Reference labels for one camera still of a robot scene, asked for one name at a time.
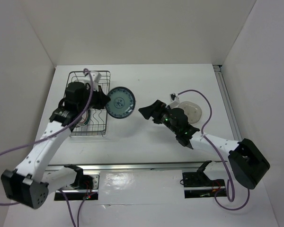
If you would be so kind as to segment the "blue patterned plate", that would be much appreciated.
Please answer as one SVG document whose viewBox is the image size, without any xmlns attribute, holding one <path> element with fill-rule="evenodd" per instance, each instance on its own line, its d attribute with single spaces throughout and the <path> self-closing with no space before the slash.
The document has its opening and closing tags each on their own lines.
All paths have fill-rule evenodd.
<svg viewBox="0 0 284 227">
<path fill-rule="evenodd" d="M 135 109 L 135 96 L 126 87 L 115 87 L 107 94 L 110 101 L 106 104 L 108 115 L 115 119 L 124 119 L 130 116 Z"/>
</svg>

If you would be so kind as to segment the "clear glass plate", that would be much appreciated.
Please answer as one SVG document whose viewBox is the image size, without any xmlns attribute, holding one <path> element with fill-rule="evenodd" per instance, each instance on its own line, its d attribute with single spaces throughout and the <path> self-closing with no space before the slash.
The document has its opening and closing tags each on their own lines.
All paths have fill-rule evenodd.
<svg viewBox="0 0 284 227">
<path fill-rule="evenodd" d="M 184 114 L 187 116 L 188 122 L 190 124 L 194 124 L 200 121 L 202 116 L 202 109 L 199 105 L 189 101 L 184 101 L 178 105 L 178 108 L 184 110 Z"/>
</svg>

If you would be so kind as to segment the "white plate red green rim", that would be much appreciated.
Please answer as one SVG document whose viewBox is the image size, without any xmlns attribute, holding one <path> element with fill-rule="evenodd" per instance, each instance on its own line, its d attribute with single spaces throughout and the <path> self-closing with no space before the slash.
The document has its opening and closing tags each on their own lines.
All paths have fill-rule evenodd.
<svg viewBox="0 0 284 227">
<path fill-rule="evenodd" d="M 81 119 L 79 120 L 79 122 L 84 121 L 85 119 L 88 119 L 88 121 L 90 121 L 90 116 L 91 116 L 91 111 L 90 109 L 88 109 L 81 117 Z"/>
</svg>

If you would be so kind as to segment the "orange sunburst plate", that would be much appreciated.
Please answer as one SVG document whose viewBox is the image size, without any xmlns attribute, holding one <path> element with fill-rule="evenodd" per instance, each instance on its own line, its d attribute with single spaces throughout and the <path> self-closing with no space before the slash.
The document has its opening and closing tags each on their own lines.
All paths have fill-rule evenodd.
<svg viewBox="0 0 284 227">
<path fill-rule="evenodd" d="M 85 127 L 85 126 L 87 126 L 88 122 L 89 122 L 88 119 L 85 119 L 85 120 L 82 121 L 82 122 L 78 122 L 78 123 L 75 125 L 75 128 Z"/>
</svg>

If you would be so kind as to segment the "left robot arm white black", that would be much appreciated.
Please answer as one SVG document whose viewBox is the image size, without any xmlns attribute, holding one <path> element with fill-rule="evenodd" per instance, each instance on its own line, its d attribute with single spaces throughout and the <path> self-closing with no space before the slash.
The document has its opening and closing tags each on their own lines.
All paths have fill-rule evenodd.
<svg viewBox="0 0 284 227">
<path fill-rule="evenodd" d="M 2 173 L 0 178 L 7 198 L 38 209 L 49 194 L 66 185 L 74 189 L 91 186 L 92 177 L 85 175 L 83 169 L 76 165 L 65 164 L 51 174 L 46 174 L 45 170 L 56 151 L 81 121 L 81 114 L 91 108 L 104 109 L 109 101 L 100 85 L 93 88 L 88 82 L 69 83 L 40 142 L 14 170 Z"/>
</svg>

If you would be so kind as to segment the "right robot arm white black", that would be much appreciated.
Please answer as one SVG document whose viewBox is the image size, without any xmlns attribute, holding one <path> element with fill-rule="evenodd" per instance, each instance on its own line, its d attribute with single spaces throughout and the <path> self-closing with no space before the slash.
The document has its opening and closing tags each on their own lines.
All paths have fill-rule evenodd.
<svg viewBox="0 0 284 227">
<path fill-rule="evenodd" d="M 152 118 L 155 124 L 164 124 L 176 135 L 176 140 L 183 147 L 212 154 L 219 151 L 224 159 L 228 159 L 237 182 L 247 189 L 255 189 L 270 168 L 269 162 L 253 141 L 235 141 L 210 134 L 203 135 L 198 128 L 190 124 L 191 115 L 186 115 L 185 110 L 181 108 L 171 108 L 157 100 L 150 106 L 139 108 L 139 112 L 146 120 Z"/>
</svg>

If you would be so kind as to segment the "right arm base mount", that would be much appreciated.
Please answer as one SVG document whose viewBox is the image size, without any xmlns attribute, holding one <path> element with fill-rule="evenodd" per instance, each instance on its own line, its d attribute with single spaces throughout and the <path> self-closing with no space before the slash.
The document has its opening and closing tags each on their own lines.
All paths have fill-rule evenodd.
<svg viewBox="0 0 284 227">
<path fill-rule="evenodd" d="M 180 184 L 184 187 L 186 199 L 190 198 L 210 198 L 217 192 L 218 197 L 226 197 L 225 181 L 223 179 L 210 180 L 201 172 L 182 173 Z"/>
</svg>

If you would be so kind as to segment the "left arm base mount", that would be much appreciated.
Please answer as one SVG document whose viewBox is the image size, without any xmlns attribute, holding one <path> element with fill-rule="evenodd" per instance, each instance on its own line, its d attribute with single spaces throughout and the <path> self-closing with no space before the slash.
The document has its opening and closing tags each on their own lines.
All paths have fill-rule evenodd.
<svg viewBox="0 0 284 227">
<path fill-rule="evenodd" d="M 86 172 L 84 175 L 79 188 L 70 185 L 61 188 L 69 201 L 82 201 L 85 197 L 88 201 L 98 200 L 100 173 Z"/>
</svg>

